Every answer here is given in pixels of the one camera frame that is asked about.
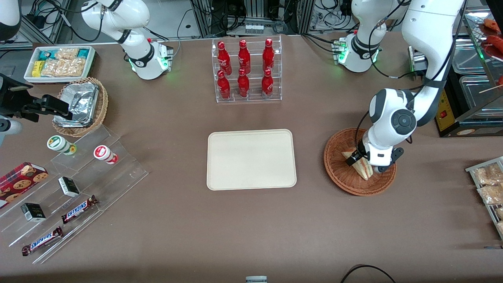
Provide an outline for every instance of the beige tray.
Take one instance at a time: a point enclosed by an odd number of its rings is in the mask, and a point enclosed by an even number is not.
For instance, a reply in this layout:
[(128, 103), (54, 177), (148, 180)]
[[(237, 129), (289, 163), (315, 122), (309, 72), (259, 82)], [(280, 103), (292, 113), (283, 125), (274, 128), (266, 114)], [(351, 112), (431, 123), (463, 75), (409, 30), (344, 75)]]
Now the beige tray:
[(292, 132), (214, 132), (208, 137), (210, 190), (288, 188), (297, 183)]

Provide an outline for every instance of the red bottle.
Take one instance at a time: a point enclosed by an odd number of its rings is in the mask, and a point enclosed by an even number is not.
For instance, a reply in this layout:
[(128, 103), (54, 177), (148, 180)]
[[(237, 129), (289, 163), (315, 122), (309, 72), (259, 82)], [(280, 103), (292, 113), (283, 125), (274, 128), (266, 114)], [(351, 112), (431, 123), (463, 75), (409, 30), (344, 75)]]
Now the red bottle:
[(266, 48), (264, 48), (264, 52), (262, 53), (262, 60), (264, 62), (262, 66), (264, 71), (267, 69), (273, 69), (274, 49), (273, 49), (273, 40), (270, 38), (266, 39)]
[(227, 78), (225, 77), (225, 73), (222, 70), (218, 70), (218, 90), (220, 91), (220, 95), (223, 100), (230, 99), (230, 84)]
[(239, 54), (237, 58), (239, 59), (239, 67), (243, 68), (244, 71), (249, 74), (252, 71), (252, 62), (250, 60), (250, 51), (246, 47), (246, 40), (244, 39), (239, 41)]
[(239, 78), (237, 79), (237, 85), (239, 86), (239, 95), (241, 97), (248, 97), (250, 91), (250, 81), (246, 76), (246, 71), (243, 68), (239, 69)]
[(265, 99), (271, 98), (273, 95), (273, 78), (271, 77), (271, 69), (264, 71), (262, 78), (262, 97)]
[(232, 67), (230, 66), (230, 56), (229, 52), (225, 50), (225, 43), (223, 41), (219, 41), (217, 43), (218, 46), (218, 64), (220, 65), (220, 69), (222, 69), (227, 76), (230, 76), (232, 73)]

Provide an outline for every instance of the stainless steel tray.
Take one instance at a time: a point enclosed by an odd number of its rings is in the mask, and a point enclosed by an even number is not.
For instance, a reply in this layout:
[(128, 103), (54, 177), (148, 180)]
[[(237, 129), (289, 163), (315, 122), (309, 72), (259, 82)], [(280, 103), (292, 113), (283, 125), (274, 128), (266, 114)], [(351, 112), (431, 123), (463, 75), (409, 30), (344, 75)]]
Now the stainless steel tray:
[[(463, 89), (466, 102), (470, 108), (487, 104), (491, 98), (497, 95), (495, 92), (500, 92), (503, 95), (503, 90), (491, 90), (484, 93), (480, 91), (491, 88), (491, 83), (487, 76), (463, 76), (459, 79), (459, 84)], [(476, 112), (478, 116), (503, 116), (503, 97), (500, 96), (493, 102), (485, 105), (480, 111)]]
[(470, 38), (458, 38), (452, 68), (461, 75), (484, 74), (475, 46)]

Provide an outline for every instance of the cookie box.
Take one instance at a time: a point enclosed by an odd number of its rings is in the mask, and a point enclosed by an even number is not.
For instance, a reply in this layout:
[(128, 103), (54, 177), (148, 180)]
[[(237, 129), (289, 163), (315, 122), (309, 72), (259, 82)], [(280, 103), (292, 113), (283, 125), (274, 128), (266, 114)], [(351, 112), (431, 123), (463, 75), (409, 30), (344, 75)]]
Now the cookie box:
[(0, 208), (49, 176), (41, 166), (24, 162), (0, 178)]

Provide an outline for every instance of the acrylic bottle rack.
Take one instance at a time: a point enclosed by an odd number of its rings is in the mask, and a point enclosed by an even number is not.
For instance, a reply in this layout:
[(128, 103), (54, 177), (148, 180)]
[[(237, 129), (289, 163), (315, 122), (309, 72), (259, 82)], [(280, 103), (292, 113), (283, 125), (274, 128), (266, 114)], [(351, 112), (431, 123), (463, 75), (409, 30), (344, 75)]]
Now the acrylic bottle rack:
[[(9, 247), (19, 250), (20, 257), (23, 246), (30, 245), (61, 226), (63, 238), (53, 240), (25, 257), (32, 263), (46, 261), (148, 175), (122, 146), (119, 137), (103, 125), (81, 137), (75, 145), (77, 152), (74, 155), (59, 154), (44, 166), (49, 173), (46, 180), (0, 210), (0, 237), (8, 242)], [(108, 146), (118, 155), (119, 161), (110, 165), (94, 158), (93, 150), (99, 145)], [(79, 196), (63, 194), (58, 183), (62, 176), (74, 180), (80, 191)], [(63, 224), (61, 216), (92, 195), (99, 202), (76, 219)], [(39, 204), (46, 219), (39, 223), (26, 221), (20, 208), (25, 202)]]
[[(267, 38), (273, 40), (274, 49), (274, 67), (272, 69), (271, 77), (274, 80), (273, 84), (273, 94), (271, 98), (265, 99), (262, 97), (262, 78), (264, 77), (264, 70), (262, 68), (262, 53), (264, 52), (265, 42)], [(238, 38), (219, 38), (213, 39), (211, 48), (211, 59), (213, 62), (213, 80), (215, 81), (215, 97), (218, 103), (247, 103), (247, 102), (270, 102), (270, 101), (280, 101), (283, 98), (283, 88), (282, 88), (282, 46), (281, 46), (281, 36), (268, 36), (268, 37), (245, 37), (246, 45), (250, 51), (251, 65), (252, 69), (250, 74), (248, 74), (250, 82), (250, 91), (247, 98), (243, 98), (239, 95), (239, 89), (237, 85), (237, 78), (239, 77), (239, 61), (237, 55), (239, 53), (239, 39)], [(223, 100), (217, 85), (217, 72), (220, 70), (218, 64), (218, 48), (217, 43), (223, 41), (225, 43), (225, 49), (230, 56), (230, 65), (232, 67), (232, 74), (227, 76), (230, 83), (230, 99)]]

